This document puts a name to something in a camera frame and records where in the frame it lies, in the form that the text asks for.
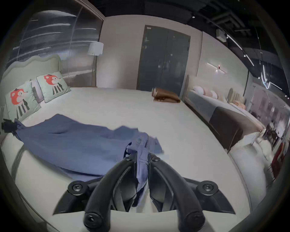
blue garment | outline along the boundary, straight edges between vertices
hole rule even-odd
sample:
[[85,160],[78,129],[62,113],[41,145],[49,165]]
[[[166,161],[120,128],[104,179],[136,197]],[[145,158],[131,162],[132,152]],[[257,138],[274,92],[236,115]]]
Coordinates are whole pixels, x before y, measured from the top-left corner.
[[56,114],[35,126],[26,127],[18,120],[15,136],[32,154],[59,167],[75,180],[88,181],[104,176],[125,152],[137,152],[137,191],[146,184],[148,153],[161,153],[156,138],[121,126],[110,130],[87,125]]

ceiling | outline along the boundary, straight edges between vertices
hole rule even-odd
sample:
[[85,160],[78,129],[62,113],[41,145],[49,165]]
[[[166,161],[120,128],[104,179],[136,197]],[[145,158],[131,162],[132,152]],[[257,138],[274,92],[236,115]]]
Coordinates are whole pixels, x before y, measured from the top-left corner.
[[223,43],[232,50],[254,77],[264,65],[267,79],[289,96],[288,84],[277,52],[258,18],[243,0],[89,0],[104,16],[151,15],[190,25],[216,37],[220,28],[250,57],[244,57],[230,39]]

floor lamp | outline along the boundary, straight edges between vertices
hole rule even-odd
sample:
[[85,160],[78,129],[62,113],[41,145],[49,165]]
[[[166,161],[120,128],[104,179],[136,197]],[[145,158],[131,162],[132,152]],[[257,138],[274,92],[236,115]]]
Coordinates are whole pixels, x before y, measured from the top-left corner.
[[101,42],[91,42],[88,55],[94,56],[93,68],[92,68],[92,86],[97,86],[97,56],[103,54],[104,44]]

dark door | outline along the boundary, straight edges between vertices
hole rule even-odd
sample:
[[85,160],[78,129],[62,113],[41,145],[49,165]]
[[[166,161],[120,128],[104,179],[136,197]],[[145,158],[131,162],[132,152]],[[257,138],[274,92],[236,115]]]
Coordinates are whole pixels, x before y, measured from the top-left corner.
[[163,88],[180,95],[189,52],[190,36],[145,26],[137,89]]

folded brown blanket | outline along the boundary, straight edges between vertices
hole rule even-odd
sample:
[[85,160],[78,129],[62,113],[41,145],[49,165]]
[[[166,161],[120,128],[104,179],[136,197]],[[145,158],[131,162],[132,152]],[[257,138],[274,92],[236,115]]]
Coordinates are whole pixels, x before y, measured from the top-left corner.
[[180,99],[176,93],[173,93],[164,89],[160,89],[160,88],[153,88],[152,96],[154,97],[154,101],[163,101],[163,102],[172,102],[172,103],[180,102]]

